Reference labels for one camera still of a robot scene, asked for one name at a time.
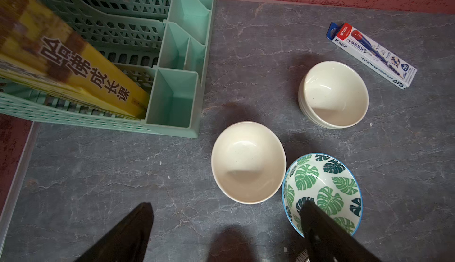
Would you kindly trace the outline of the cream bowl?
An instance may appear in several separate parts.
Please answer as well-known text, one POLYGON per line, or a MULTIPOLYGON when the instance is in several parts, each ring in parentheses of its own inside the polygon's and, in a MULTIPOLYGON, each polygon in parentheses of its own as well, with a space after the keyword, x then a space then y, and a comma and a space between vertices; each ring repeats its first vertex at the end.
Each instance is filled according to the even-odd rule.
POLYGON ((366 84, 355 70, 336 61, 313 66, 298 89, 302 113, 327 129, 345 129, 363 120, 369 107, 366 84))
POLYGON ((280 188, 287 168, 277 135, 257 122, 238 122, 226 128, 212 149, 214 179, 230 199, 254 205, 280 188))

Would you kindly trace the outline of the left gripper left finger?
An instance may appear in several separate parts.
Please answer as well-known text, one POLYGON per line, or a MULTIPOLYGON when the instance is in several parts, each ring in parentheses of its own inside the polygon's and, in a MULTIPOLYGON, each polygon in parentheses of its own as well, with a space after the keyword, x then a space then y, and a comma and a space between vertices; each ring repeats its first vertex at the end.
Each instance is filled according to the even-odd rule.
POLYGON ((150 203, 140 203, 106 233, 78 262, 142 262, 154 222, 150 203))

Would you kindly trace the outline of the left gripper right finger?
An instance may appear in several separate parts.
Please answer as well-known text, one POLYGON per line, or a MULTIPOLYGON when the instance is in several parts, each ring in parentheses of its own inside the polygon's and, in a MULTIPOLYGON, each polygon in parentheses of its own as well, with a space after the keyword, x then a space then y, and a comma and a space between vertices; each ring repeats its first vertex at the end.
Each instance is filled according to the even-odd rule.
POLYGON ((378 262, 379 259, 342 229, 316 204, 307 200, 301 210, 302 232, 312 262, 378 262))

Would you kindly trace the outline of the green leaf bowl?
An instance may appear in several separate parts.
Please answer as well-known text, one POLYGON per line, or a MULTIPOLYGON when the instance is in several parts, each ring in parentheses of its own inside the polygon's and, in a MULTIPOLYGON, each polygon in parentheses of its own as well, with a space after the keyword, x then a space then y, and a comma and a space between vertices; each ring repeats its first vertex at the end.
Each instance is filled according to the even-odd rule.
POLYGON ((303 236, 300 211, 312 201, 342 229, 354 235, 363 214, 363 199, 352 172, 338 159, 321 153, 301 156, 282 183, 282 202, 292 227, 303 236))

